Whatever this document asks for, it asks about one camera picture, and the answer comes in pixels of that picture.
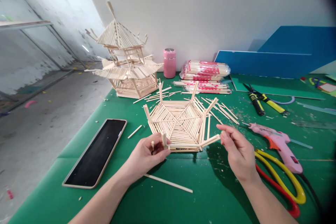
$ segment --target pink glue gun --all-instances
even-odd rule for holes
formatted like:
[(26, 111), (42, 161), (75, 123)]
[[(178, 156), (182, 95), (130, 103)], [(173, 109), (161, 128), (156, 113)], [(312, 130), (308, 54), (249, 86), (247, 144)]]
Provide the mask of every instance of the pink glue gun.
[(296, 159), (290, 148), (287, 146), (287, 143), (291, 141), (287, 134), (278, 132), (274, 129), (259, 125), (259, 124), (247, 124), (248, 127), (255, 133), (262, 135), (268, 139), (269, 148), (276, 149), (280, 154), (284, 165), (292, 172), (296, 174), (301, 174), (303, 168), (300, 165), (299, 161)]

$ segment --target forearm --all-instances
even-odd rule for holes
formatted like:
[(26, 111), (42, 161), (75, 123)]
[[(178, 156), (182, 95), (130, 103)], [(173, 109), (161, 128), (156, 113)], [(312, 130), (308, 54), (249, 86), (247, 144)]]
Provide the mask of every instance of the forearm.
[(260, 178), (242, 186), (261, 224), (297, 223)]
[(70, 224), (110, 223), (129, 186), (127, 178), (118, 171), (70, 221)]

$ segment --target chopstick pagoda model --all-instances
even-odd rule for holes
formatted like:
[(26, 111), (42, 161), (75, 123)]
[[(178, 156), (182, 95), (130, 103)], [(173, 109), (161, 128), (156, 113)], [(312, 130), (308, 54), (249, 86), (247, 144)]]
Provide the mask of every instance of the chopstick pagoda model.
[(208, 108), (195, 97), (198, 82), (195, 84), (190, 101), (163, 101), (162, 86), (159, 83), (160, 102), (149, 112), (147, 105), (143, 109), (152, 133), (166, 133), (172, 142), (167, 147), (172, 152), (199, 152), (202, 148), (220, 139), (219, 135), (209, 137), (210, 119), (206, 132), (205, 124), (210, 110), (217, 103), (215, 98)]
[(156, 71), (163, 64), (152, 61), (152, 55), (144, 57), (142, 48), (147, 42), (142, 42), (138, 35), (133, 34), (125, 26), (119, 23), (113, 12), (112, 5), (107, 1), (112, 13), (113, 21), (105, 31), (97, 37), (93, 30), (86, 33), (98, 44), (106, 47), (110, 53), (111, 61), (100, 58), (103, 69), (85, 70), (93, 74), (107, 78), (116, 90), (117, 96), (141, 99), (158, 89)]

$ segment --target hand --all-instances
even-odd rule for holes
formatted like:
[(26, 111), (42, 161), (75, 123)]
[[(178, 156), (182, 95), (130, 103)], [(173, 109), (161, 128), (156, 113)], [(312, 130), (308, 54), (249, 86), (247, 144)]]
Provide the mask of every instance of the hand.
[(235, 128), (217, 124), (222, 130), (220, 142), (228, 152), (230, 167), (240, 183), (251, 183), (260, 180), (256, 170), (254, 147)]
[(127, 183), (132, 184), (154, 166), (165, 160), (169, 154), (170, 150), (163, 149), (161, 133), (155, 133), (138, 142), (130, 157), (126, 160), (118, 173), (126, 177)]

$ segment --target metal frame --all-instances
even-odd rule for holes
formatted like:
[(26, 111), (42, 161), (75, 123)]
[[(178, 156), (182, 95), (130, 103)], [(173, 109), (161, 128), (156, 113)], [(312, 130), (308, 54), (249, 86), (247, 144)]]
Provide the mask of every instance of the metal frame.
[(70, 70), (70, 69), (64, 69), (62, 68), (46, 51), (44, 51), (25, 31), (23, 31), (24, 29), (28, 29), (28, 28), (35, 28), (35, 27), (41, 27), (41, 26), (46, 26), (49, 31), (56, 37), (56, 39), (58, 40), (58, 42), (69, 52), (69, 54), (76, 60), (78, 60), (82, 66), (84, 67), (84, 69), (87, 69), (86, 65), (75, 55), (75, 53), (73, 52), (73, 50), (69, 47), (69, 45), (64, 41), (64, 39), (61, 37), (61, 35), (56, 31), (56, 29), (54, 28), (53, 24), (50, 21), (36, 21), (36, 22), (0, 22), (0, 32), (1, 31), (6, 31), (6, 30), (20, 30), (20, 32), (22, 32), (26, 38), (28, 38), (28, 40), (33, 43), (48, 59), (50, 59), (61, 71), (67, 72), (66, 74), (62, 75), (61, 77), (53, 80), (52, 82), (44, 85), (42, 88), (40, 88), (39, 90), (35, 91), (34, 93), (28, 95), (27, 97), (25, 97), (22, 100), (18, 100), (14, 97), (12, 97), (9, 94), (6, 94), (2, 91), (0, 91), (0, 96), (3, 96), (13, 102), (15, 102), (12, 106), (8, 107), (6, 110), (4, 111), (0, 111), (0, 116), (7, 114), (8, 112), (10, 112), (11, 110), (15, 109), (16, 107), (18, 107), (19, 105), (21, 105), (22, 103), (24, 103), (25, 101), (33, 98), (34, 96), (36, 96), (37, 94), (41, 93), (43, 90), (47, 89), (48, 87), (54, 85), (55, 83), (57, 83), (58, 81), (60, 81), (62, 78), (64, 78), (65, 76), (73, 73), (73, 72), (84, 72), (84, 70)]

